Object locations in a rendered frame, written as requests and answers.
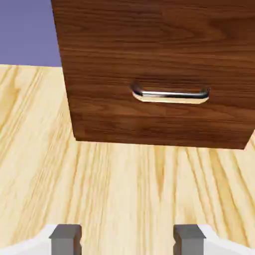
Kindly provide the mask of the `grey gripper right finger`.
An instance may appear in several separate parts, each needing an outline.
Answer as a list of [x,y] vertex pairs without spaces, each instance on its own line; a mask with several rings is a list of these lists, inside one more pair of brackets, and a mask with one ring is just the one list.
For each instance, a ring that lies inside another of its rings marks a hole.
[[175,224],[173,255],[255,255],[255,249],[220,238],[210,225]]

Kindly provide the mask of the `dark wood drawer front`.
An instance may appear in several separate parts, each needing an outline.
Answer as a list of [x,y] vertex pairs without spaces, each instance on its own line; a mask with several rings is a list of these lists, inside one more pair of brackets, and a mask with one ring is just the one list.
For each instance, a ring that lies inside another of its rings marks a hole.
[[[255,130],[255,61],[245,57],[61,51],[78,141],[243,149]],[[140,101],[146,91],[197,93],[201,104]]]

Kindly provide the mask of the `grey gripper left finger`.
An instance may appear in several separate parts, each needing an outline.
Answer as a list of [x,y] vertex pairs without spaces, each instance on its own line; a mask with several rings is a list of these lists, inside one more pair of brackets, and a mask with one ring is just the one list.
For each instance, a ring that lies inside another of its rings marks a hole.
[[34,238],[0,249],[0,255],[82,255],[81,237],[81,225],[46,225]]

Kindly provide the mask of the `dark wood cabinet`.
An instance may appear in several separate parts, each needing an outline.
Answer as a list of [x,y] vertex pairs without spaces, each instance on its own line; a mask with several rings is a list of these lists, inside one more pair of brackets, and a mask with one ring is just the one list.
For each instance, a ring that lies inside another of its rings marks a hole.
[[245,57],[255,0],[51,0],[64,49]]

